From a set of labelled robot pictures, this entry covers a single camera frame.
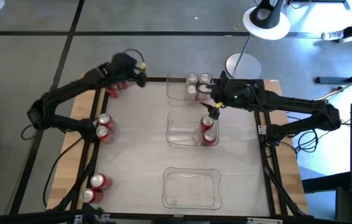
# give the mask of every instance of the workbench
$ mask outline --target workbench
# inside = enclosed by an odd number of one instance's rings
[[[152,80],[160,80],[161,78],[151,78]],[[264,80],[264,88],[266,90],[274,91],[277,94],[281,94],[280,83],[277,80]],[[103,101],[106,102],[107,99],[106,92],[104,89],[101,91],[87,91],[75,98],[72,112],[70,117],[74,119],[83,119],[89,117],[97,118],[102,110]],[[266,124],[266,114],[258,113],[260,116],[260,123]],[[272,124],[285,124],[288,123],[287,116],[284,111],[273,111],[269,113],[269,118]],[[74,143],[80,138],[78,132],[71,132],[65,135],[63,142],[62,151],[65,150],[69,145]],[[284,138],[282,140],[285,143],[291,144],[291,138]],[[94,144],[89,144],[88,149],[83,150],[84,142],[80,141],[72,150],[66,153],[62,159],[58,162],[57,169],[55,171],[53,185],[49,194],[49,200],[47,208],[53,208],[56,206],[61,199],[66,195],[74,184],[81,167],[87,164],[90,160],[91,153],[93,151]],[[281,144],[275,148],[276,155],[270,158],[274,153],[271,153],[269,147],[265,148],[266,157],[269,156],[268,161],[274,169],[279,170],[279,175],[281,177],[282,185],[292,198],[292,200],[299,206],[299,208],[308,213],[308,208],[305,200],[305,193],[302,187],[302,181],[299,174],[299,168],[296,161],[296,155],[294,150],[292,150],[286,144]],[[273,212],[275,214],[288,213],[291,212],[285,210],[285,204],[280,203],[279,194],[277,189],[271,184],[271,195],[269,203],[271,202],[273,206]],[[76,208],[81,208],[82,203],[78,200],[76,203]]]

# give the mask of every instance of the white table surface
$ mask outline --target white table surface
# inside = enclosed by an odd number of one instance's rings
[[[290,29],[290,23],[284,13],[281,13],[280,22],[278,23],[278,25],[271,29],[263,29],[253,24],[249,18],[250,13],[255,8],[256,7],[248,9],[243,17],[244,27],[248,30],[248,32],[250,32],[255,37],[262,38],[265,40],[279,40],[288,34]]]
[[[96,172],[112,177],[113,186],[93,206],[109,213],[269,216],[254,114],[223,109],[219,144],[183,149],[166,141],[171,111],[206,114],[203,106],[170,106],[166,83],[150,82],[144,89],[132,86],[119,98],[109,99],[107,112],[118,124],[116,140],[100,144]],[[218,170],[220,209],[164,207],[163,173],[168,167]]]

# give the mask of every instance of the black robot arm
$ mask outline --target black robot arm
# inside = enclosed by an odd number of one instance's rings
[[[86,72],[83,78],[43,94],[28,110],[28,118],[35,129],[69,129],[78,131],[85,141],[93,141],[96,138],[95,126],[89,119],[79,121],[56,115],[56,107],[85,91],[110,87],[123,81],[136,82],[143,87],[146,84],[145,65],[137,68],[136,63],[137,61],[128,54],[114,55],[111,63],[106,62]]]
[[[287,135],[302,131],[321,129],[334,131],[341,125],[339,110],[326,100],[303,100],[279,96],[276,93],[247,84],[244,80],[229,79],[223,71],[220,79],[209,85],[211,98],[216,106],[204,104],[210,116],[218,119],[219,108],[230,106],[248,111],[271,112],[274,110],[311,114],[311,117],[285,125],[271,124],[266,127],[266,141],[278,145]]]

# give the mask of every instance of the table leg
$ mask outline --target table leg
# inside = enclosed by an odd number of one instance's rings
[[[350,172],[302,180],[305,193],[335,190],[337,187],[350,189]]]
[[[255,79],[262,72],[259,61],[252,55],[245,54],[251,38],[252,34],[249,34],[241,53],[233,54],[226,61],[227,72],[234,78]]]

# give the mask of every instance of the plastic tray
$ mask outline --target plastic tray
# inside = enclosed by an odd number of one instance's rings
[[[167,208],[217,210],[221,207],[220,173],[216,169],[178,169],[164,171],[162,203]]]
[[[186,100],[186,78],[175,78],[167,76],[166,94],[169,99],[169,104],[174,106],[194,106],[200,102],[210,103],[212,100]]]
[[[185,114],[171,111],[168,114],[166,140],[173,147],[208,149],[219,143],[219,125],[215,121],[211,130],[216,131],[216,140],[211,146],[204,145],[200,122],[207,114]]]

